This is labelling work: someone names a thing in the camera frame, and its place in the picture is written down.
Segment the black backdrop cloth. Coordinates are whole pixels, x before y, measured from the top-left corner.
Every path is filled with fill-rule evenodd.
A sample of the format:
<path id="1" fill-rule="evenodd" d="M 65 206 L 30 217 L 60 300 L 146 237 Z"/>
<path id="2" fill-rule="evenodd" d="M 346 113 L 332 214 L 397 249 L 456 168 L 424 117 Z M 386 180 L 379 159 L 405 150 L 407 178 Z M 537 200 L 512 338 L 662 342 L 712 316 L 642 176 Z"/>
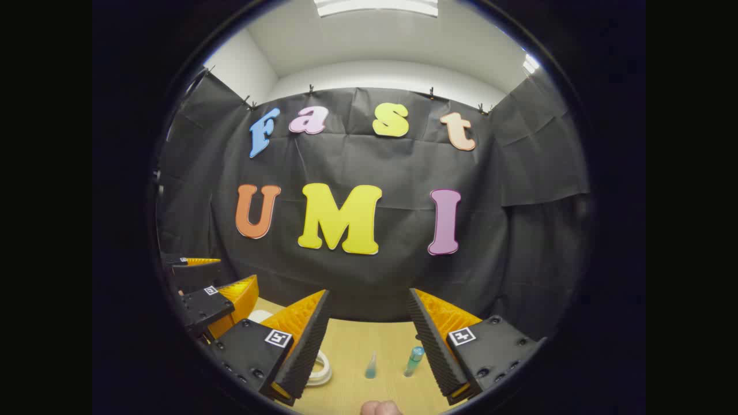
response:
<path id="1" fill-rule="evenodd" d="M 408 320 L 416 287 L 527 336 L 554 333 L 572 302 L 594 211 L 570 111 L 549 79 L 525 79 L 490 115 L 411 91 L 342 88 L 248 110 L 207 74 L 159 157 L 159 247 L 221 258 L 288 305 L 330 291 L 335 318 Z M 307 184 L 337 206 L 382 190 L 378 252 L 298 245 Z"/>

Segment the teal skin care bottle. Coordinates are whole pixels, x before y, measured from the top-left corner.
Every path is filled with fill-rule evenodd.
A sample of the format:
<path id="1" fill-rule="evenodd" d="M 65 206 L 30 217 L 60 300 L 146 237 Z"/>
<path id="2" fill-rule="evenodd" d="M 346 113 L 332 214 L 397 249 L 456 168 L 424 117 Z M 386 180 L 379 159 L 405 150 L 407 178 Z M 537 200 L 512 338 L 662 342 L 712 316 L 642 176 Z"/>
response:
<path id="1" fill-rule="evenodd" d="M 406 378 L 410 378 L 414 375 L 421 361 L 423 360 L 424 354 L 425 351 L 422 346 L 413 347 L 413 349 L 409 353 L 408 362 L 406 363 L 406 366 L 404 368 L 404 376 L 406 376 Z"/>

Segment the white suitcase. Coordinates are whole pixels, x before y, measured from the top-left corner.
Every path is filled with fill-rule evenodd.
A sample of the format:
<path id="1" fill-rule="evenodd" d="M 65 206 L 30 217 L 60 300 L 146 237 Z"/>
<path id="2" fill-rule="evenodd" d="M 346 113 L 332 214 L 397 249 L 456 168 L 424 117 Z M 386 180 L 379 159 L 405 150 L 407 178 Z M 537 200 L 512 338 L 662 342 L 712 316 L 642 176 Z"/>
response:
<path id="1" fill-rule="evenodd" d="M 273 313 L 266 310 L 255 310 L 248 318 L 255 321 L 256 323 L 263 323 L 267 318 L 271 318 Z M 319 350 L 315 360 L 315 364 L 319 366 L 319 370 L 314 369 L 311 371 L 307 386 L 316 387 L 327 383 L 332 378 L 332 366 L 330 365 L 329 358 L 324 354 L 322 350 Z"/>

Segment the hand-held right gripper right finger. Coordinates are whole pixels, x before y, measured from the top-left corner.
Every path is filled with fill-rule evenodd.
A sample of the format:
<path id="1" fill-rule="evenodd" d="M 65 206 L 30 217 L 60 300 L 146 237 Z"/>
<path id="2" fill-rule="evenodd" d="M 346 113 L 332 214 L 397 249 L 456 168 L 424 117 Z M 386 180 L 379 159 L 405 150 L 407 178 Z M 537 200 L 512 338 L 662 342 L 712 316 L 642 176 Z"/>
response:
<path id="1" fill-rule="evenodd" d="M 482 319 L 409 289 L 408 313 L 441 394 L 454 405 L 506 391 L 545 345 L 500 315 Z"/>

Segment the long ceiling light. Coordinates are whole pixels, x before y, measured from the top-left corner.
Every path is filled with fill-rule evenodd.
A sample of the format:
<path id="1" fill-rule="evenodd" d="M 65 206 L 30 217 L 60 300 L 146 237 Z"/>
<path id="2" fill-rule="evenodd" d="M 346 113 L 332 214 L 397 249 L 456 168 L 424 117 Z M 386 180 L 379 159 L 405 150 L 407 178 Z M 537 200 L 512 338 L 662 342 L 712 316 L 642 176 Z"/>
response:
<path id="1" fill-rule="evenodd" d="M 341 13 L 389 10 L 438 17 L 438 0 L 313 0 L 321 17 Z"/>

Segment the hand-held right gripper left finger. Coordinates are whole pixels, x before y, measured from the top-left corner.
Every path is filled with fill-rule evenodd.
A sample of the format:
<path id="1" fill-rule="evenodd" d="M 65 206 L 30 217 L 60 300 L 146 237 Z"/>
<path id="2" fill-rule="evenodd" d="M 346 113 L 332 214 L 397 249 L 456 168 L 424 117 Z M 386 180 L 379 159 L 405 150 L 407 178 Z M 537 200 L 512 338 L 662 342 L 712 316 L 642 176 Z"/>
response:
<path id="1" fill-rule="evenodd" d="M 292 406 L 307 386 L 331 307 L 324 289 L 263 322 L 242 319 L 211 342 L 210 356 L 239 388 Z"/>

